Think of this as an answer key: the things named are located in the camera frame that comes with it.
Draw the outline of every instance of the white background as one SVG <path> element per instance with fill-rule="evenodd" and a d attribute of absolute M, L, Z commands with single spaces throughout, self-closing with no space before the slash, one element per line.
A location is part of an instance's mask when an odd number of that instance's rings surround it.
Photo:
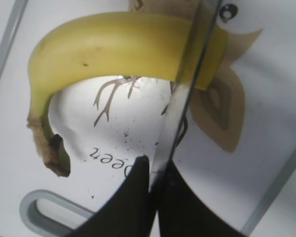
<path fill-rule="evenodd" d="M 12 4 L 13 1 L 0 1 L 0 40 Z M 73 172 L 68 179 L 57 178 L 43 166 L 36 154 L 32 135 L 26 128 L 30 95 L 26 67 L 35 44 L 48 31 L 63 22 L 83 15 L 127 10 L 127 4 L 127 0 L 29 1 L 0 81 L 1 236 L 35 236 L 21 222 L 18 210 L 23 196 L 32 190 L 47 189 L 91 210 L 96 211 L 100 208 L 122 182 L 123 172 L 112 170 L 110 166 L 99 165 L 90 159 L 88 155 L 93 147 L 99 146 L 102 153 L 111 153 L 129 164 L 132 163 L 133 157 L 142 153 L 153 157 L 154 144 L 161 126 L 161 117 L 158 115 L 169 99 L 168 83 L 161 80 L 156 82 L 142 79 L 137 83 L 130 100 L 127 100 L 129 85 L 122 86 L 116 94 L 116 97 L 121 99 L 115 100 L 112 104 L 110 122 L 103 118 L 96 128 L 90 126 L 98 114 L 91 105 L 97 89 L 105 79 L 84 81 L 55 97 L 51 121 L 54 128 L 67 138 L 66 146 L 71 155 L 80 158 L 72 160 Z M 242 10 L 239 12 L 239 17 L 242 16 L 246 21 L 242 21 L 242 26 L 233 21 L 230 25 L 224 26 L 227 30 L 240 34 L 264 28 L 266 32 L 256 45 L 234 64 L 234 69 L 241 76 L 247 92 L 247 106 L 253 111 L 256 110 L 252 113 L 253 117 L 246 118 L 247 126 L 244 130 L 247 133 L 241 141 L 240 146 L 243 149 L 238 150 L 239 156 L 245 157 L 241 160 L 235 159 L 235 156 L 224 155 L 189 119 L 190 130 L 182 142 L 183 148 L 178 149 L 176 153 L 175 161 L 194 191 L 220 216 L 240 229 L 281 168 L 281 164 L 296 146 L 296 36 L 284 37 L 287 34 L 296 35 L 296 25 L 294 25 L 296 5 L 289 8 L 284 1 L 276 1 L 273 5 L 268 3 L 263 7 L 259 2 L 252 6 L 249 3 L 248 5 L 242 3 L 239 6 Z M 269 14 L 271 17 L 267 18 L 265 10 L 267 6 L 270 12 L 275 8 L 276 14 Z M 254 16 L 255 12 L 259 12 L 262 17 Z M 285 29 L 283 30 L 278 26 L 278 21 L 287 14 L 294 17 L 283 20 L 283 29 Z M 283 56 L 289 53 L 291 58 Z M 290 76 L 290 83 L 285 81 L 287 75 Z M 102 101 L 105 101 L 108 92 L 109 89 Z M 258 100 L 265 104 L 264 108 L 255 106 Z M 135 122 L 130 125 L 129 121 L 133 120 Z M 149 124 L 146 126 L 148 129 L 144 129 L 143 124 Z M 250 130 L 252 126 L 256 126 L 255 133 Z M 260 144 L 265 143 L 265 140 L 259 141 L 261 140 L 259 138 L 256 140 L 258 143 L 252 143 L 250 139 L 258 136 L 259 131 L 263 134 L 263 129 L 266 127 L 270 129 L 268 133 L 270 137 L 266 141 L 276 138 L 276 142 L 266 143 L 261 147 Z M 131 133 L 127 141 L 123 138 L 125 131 Z M 270 156 L 274 155 L 276 147 L 279 156 L 268 159 L 265 152 Z M 261 155 L 265 156 L 262 159 L 249 155 L 258 148 Z M 199 150 L 206 154 L 208 149 L 213 152 L 210 157 L 205 156 L 202 162 L 193 156 L 193 153 Z M 188 162 L 179 162 L 181 157 L 186 157 L 187 151 L 191 153 L 187 156 Z M 228 160 L 221 159 L 221 155 L 226 156 Z M 287 218 L 290 220 L 296 218 L 296 173 L 258 225 L 253 236 L 294 236 L 289 229 L 296 230 L 296 221 L 288 222 Z"/>

